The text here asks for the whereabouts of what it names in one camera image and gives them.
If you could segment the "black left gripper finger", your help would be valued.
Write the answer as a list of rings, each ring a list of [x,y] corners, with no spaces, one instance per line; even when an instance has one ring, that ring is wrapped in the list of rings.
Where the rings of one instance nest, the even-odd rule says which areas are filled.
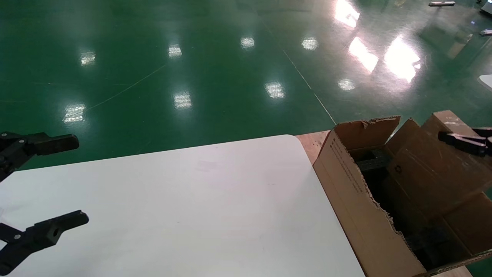
[[[46,133],[20,135],[1,132],[0,181],[4,181],[34,156],[67,152],[79,147],[79,139],[73,134],[51,137]]]
[[[56,245],[63,232],[88,222],[88,215],[78,210],[38,222],[25,231],[1,223],[0,239],[6,244],[0,251],[0,274],[9,275],[31,254]]]

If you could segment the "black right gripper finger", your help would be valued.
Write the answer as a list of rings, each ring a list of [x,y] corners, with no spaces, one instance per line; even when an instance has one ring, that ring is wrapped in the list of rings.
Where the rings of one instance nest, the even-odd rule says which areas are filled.
[[[438,133],[438,140],[456,149],[478,157],[492,156],[492,128],[473,128],[476,135],[459,135],[457,133]]]

